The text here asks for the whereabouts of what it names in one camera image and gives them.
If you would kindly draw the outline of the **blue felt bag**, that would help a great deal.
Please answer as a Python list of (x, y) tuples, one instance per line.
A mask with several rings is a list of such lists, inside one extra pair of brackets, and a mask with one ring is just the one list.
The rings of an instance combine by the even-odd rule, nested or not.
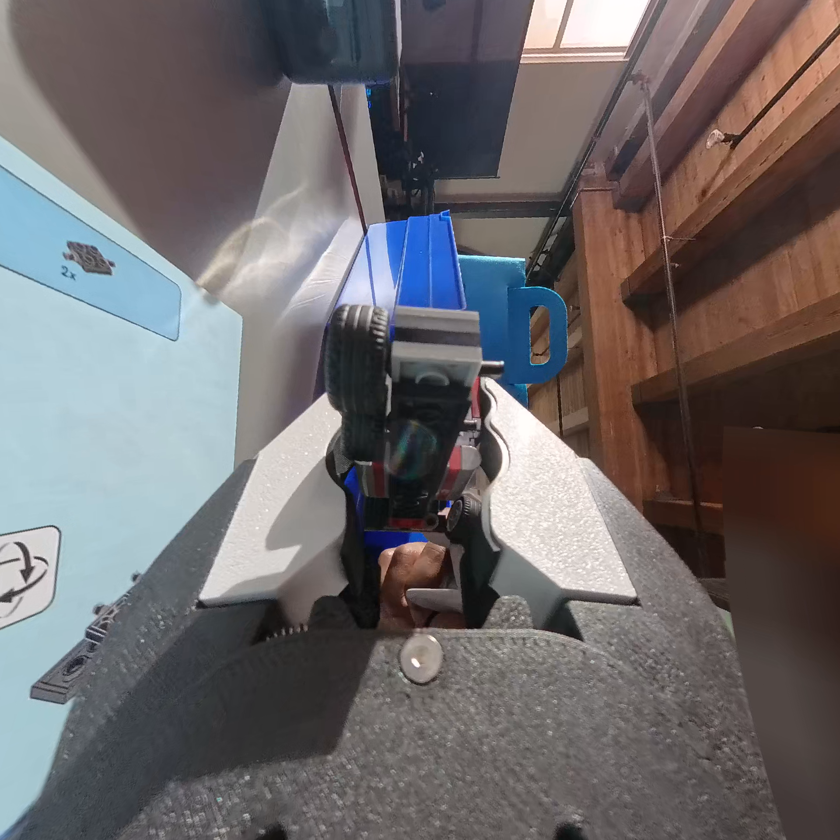
[[(554, 290), (527, 286), (524, 259), (462, 255), (458, 258), (467, 309), (479, 314), (485, 361), (503, 363), (498, 383), (529, 407), (528, 385), (556, 376), (568, 360), (568, 311)], [(549, 317), (549, 356), (532, 362), (531, 315)]]

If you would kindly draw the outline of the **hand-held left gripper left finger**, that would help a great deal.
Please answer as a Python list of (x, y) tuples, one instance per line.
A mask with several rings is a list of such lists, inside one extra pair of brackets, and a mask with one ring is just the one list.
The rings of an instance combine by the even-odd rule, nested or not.
[(364, 556), (342, 559), (348, 497), (328, 469), (341, 414), (326, 395), (255, 458), (198, 601), (204, 607), (273, 602), (290, 625), (320, 597), (364, 589)]

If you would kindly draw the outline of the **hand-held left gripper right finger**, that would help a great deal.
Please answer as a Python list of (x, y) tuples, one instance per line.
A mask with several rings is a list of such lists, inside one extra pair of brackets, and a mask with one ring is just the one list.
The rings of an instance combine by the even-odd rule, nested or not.
[(492, 380), (478, 389), (486, 476), (481, 531), (460, 545), (469, 628), (502, 596), (521, 598), (537, 629), (554, 630), (567, 602), (637, 606), (634, 588), (585, 477), (583, 461)]

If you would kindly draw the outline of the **grey desk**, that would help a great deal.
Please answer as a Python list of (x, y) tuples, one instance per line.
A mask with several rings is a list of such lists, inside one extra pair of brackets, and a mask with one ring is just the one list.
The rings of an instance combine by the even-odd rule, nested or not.
[(272, 46), (259, 2), (2, 2), (2, 136), (243, 319), (235, 463), (312, 402), (384, 221), (364, 88)]

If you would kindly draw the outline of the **window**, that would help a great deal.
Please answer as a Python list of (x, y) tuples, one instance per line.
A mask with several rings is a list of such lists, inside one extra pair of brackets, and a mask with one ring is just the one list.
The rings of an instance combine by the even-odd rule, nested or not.
[(650, 1), (534, 1), (520, 62), (620, 61), (650, 6)]

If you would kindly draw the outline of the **light blue instruction booklet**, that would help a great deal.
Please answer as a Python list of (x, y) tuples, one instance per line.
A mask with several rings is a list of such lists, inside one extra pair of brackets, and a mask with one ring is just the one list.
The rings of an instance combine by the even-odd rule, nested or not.
[(1, 824), (69, 702), (32, 686), (234, 467), (242, 318), (2, 140)]

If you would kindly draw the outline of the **toy brick truck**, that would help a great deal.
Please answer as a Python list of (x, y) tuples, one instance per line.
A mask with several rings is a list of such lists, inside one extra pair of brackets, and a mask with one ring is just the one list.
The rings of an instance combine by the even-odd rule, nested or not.
[(444, 511), (474, 483), (481, 465), (478, 389), (503, 363), (485, 361), (468, 390), (392, 385), (383, 416), (341, 414), (341, 454), (352, 466), (385, 468), (386, 531), (434, 532)]

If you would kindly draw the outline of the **dark wall screen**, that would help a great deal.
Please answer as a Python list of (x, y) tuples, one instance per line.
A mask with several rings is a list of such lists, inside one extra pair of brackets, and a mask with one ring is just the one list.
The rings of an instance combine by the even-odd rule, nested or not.
[(408, 64), (408, 138), (437, 179), (496, 177), (518, 77), (517, 60)]

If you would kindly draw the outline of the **person's left hand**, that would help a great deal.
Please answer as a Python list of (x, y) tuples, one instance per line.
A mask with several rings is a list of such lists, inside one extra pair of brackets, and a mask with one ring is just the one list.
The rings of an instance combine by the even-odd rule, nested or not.
[(441, 587), (453, 570), (449, 552), (444, 546), (433, 542), (409, 542), (383, 551), (379, 558), (379, 566), (379, 631), (396, 634), (424, 627), (466, 628), (462, 614), (436, 612), (413, 605), (406, 596), (410, 589)]

